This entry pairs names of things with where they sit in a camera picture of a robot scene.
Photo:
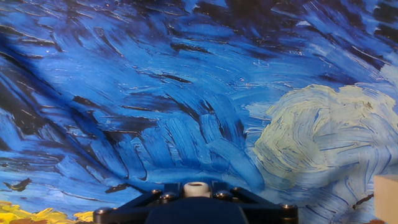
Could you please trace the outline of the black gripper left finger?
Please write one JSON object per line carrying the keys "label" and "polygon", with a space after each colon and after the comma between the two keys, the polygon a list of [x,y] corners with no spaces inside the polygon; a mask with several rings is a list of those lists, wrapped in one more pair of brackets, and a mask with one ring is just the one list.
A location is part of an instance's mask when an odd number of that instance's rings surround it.
{"label": "black gripper left finger", "polygon": [[99,224],[144,223],[153,208],[178,200],[181,196],[181,183],[165,184],[162,190],[154,189],[146,192],[118,208],[98,208],[93,213],[93,222]]}

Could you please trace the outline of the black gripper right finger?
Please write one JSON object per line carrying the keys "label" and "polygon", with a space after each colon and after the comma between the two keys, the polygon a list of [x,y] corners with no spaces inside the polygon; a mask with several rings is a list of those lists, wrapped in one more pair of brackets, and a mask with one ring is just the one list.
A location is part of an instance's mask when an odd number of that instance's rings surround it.
{"label": "black gripper right finger", "polygon": [[242,187],[231,187],[226,182],[211,182],[211,198],[237,205],[249,223],[299,224],[296,205],[272,203]]}

